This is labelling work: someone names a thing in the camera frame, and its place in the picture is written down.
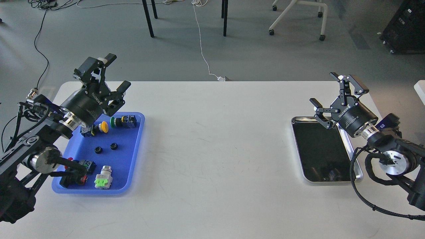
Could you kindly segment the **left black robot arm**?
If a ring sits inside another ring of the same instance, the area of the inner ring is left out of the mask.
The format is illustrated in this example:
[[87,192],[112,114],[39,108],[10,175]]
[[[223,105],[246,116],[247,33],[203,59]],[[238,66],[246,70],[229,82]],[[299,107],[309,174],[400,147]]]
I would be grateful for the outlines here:
[[93,125],[101,115],[114,115],[125,104],[123,97],[131,83],[124,81],[116,91],[105,83],[105,70],[115,59],[112,53],[87,58],[73,73],[82,87],[59,106],[37,88],[20,103],[18,122],[26,111],[39,119],[22,133],[15,131],[1,156],[1,221],[15,223],[32,212],[35,195],[48,176],[81,178],[86,174],[84,166],[63,158],[54,143],[60,137],[70,139],[76,128]]

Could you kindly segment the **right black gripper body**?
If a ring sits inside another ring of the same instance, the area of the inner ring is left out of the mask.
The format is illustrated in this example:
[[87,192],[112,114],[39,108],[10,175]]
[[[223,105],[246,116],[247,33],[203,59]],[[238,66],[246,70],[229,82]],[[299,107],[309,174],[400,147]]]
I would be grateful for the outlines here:
[[342,99],[337,97],[331,104],[332,109],[338,109],[340,112],[331,113],[331,118],[351,137],[357,137],[358,130],[366,123],[375,125],[378,117],[369,110],[358,98],[353,96],[346,97],[347,102],[342,104]]

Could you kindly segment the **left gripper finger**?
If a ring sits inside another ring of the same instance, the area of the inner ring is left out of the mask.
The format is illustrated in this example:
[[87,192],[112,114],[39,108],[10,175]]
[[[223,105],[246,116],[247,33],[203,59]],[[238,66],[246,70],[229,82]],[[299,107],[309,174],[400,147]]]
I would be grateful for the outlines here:
[[117,59],[117,56],[112,53],[109,53],[104,58],[99,57],[95,59],[88,57],[78,69],[74,69],[73,77],[82,83],[93,83],[92,74],[94,73],[95,79],[99,83],[103,83],[105,81],[105,69],[115,59]]
[[126,90],[131,86],[131,82],[123,81],[121,85],[110,93],[110,100],[123,100]]

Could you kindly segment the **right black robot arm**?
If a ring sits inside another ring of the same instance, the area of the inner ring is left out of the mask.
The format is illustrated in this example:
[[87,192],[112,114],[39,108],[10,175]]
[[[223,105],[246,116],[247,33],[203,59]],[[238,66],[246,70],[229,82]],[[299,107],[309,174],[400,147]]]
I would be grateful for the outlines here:
[[391,113],[378,121],[378,117],[361,103],[360,97],[369,92],[361,80],[335,72],[330,75],[339,83],[337,98],[329,108],[315,98],[310,102],[314,105],[314,118],[323,127],[332,129],[337,124],[350,137],[362,136],[367,141],[364,147],[355,149],[350,162],[349,174],[355,193],[373,211],[423,221],[423,215],[394,213],[366,200],[358,192],[353,172],[358,155],[367,151],[365,169],[370,179],[384,186],[400,186],[408,193],[409,204],[424,210],[424,147],[402,138],[396,115]]

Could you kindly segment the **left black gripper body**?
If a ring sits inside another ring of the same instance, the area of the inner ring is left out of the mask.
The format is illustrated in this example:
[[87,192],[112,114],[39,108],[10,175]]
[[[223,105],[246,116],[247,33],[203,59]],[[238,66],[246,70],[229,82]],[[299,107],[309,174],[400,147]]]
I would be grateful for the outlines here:
[[112,91],[107,84],[99,83],[94,76],[92,79],[93,83],[83,83],[79,90],[60,105],[86,125],[93,124],[100,115],[114,115],[125,104],[124,99],[110,100]]

